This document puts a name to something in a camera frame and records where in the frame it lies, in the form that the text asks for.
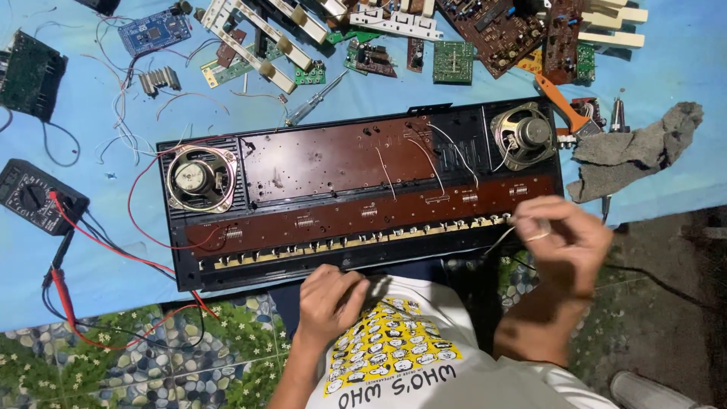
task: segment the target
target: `test screwdriver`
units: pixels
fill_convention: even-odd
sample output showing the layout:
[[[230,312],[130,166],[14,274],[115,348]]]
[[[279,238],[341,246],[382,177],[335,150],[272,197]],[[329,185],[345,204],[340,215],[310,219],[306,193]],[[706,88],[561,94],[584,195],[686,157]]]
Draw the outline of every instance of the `test screwdriver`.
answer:
[[[308,115],[317,105],[323,100],[323,97],[326,96],[328,91],[330,91],[333,87],[336,86],[339,82],[341,82],[341,78],[348,72],[348,69],[343,71],[341,75],[339,75],[336,79],[333,80],[331,84],[326,85],[325,88],[323,88],[323,91],[316,92],[313,94],[313,97],[307,101],[305,101],[301,106],[298,108],[295,108],[293,112],[288,114],[288,116],[285,117],[285,125],[288,125],[289,127],[292,127],[294,125],[298,125],[298,122],[300,122],[301,119],[305,118],[306,115]]]

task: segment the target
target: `person's right hand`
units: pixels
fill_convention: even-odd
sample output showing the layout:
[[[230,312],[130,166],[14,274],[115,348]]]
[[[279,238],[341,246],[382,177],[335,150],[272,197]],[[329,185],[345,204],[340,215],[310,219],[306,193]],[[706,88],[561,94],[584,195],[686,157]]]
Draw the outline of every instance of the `person's right hand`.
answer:
[[[534,256],[541,280],[571,295],[593,295],[598,270],[613,238],[611,230],[560,196],[522,202],[514,216],[515,230]],[[551,227],[544,237],[540,219]]]
[[[300,324],[295,336],[309,348],[322,349],[356,323],[369,281],[356,271],[318,267],[300,286]]]

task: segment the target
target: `dark pants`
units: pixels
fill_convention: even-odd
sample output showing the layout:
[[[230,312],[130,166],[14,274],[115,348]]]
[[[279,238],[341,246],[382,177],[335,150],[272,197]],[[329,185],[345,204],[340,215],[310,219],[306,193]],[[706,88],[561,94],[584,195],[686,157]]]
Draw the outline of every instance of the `dark pants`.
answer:
[[[431,258],[427,260],[412,261],[409,263],[392,264],[385,267],[374,267],[372,269],[360,270],[360,273],[366,276],[387,274],[390,276],[425,279],[427,281],[436,282],[438,284],[449,286],[446,272],[442,268],[442,262],[439,258]],[[268,292],[277,305],[278,313],[283,319],[285,328],[290,338],[298,329],[300,320],[300,285],[302,282],[285,284],[275,287]]]

